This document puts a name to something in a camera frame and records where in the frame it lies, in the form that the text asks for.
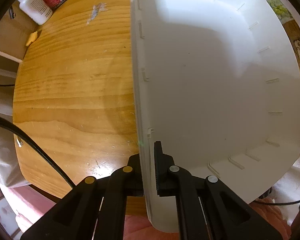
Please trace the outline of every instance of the wooden table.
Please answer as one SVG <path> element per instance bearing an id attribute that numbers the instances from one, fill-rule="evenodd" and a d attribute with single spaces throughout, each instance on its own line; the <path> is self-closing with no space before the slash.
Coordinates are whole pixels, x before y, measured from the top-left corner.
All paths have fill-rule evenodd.
<path id="1" fill-rule="evenodd" d="M 89 22 L 94 5 L 105 11 Z M 13 122 L 77 184 L 110 175 L 138 153 L 132 87 L 130 0 L 68 0 L 42 27 L 20 63 Z M 25 178 L 62 198 L 70 186 L 28 145 Z M 146 214 L 143 198 L 127 213 Z"/>

